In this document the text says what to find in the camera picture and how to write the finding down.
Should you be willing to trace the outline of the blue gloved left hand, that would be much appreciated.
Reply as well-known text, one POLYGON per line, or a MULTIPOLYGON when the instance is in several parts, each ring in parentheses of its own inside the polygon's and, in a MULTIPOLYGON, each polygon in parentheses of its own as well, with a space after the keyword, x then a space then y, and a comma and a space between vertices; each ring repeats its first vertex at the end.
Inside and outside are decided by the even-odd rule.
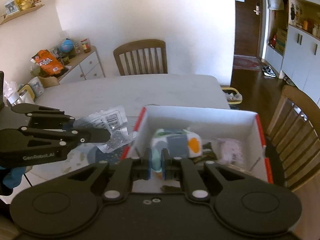
POLYGON ((22 176, 25 174, 26 167, 18 167, 13 169, 7 169, 0 167, 1 169, 1 183, 9 189, 13 189, 20 185, 22 176))

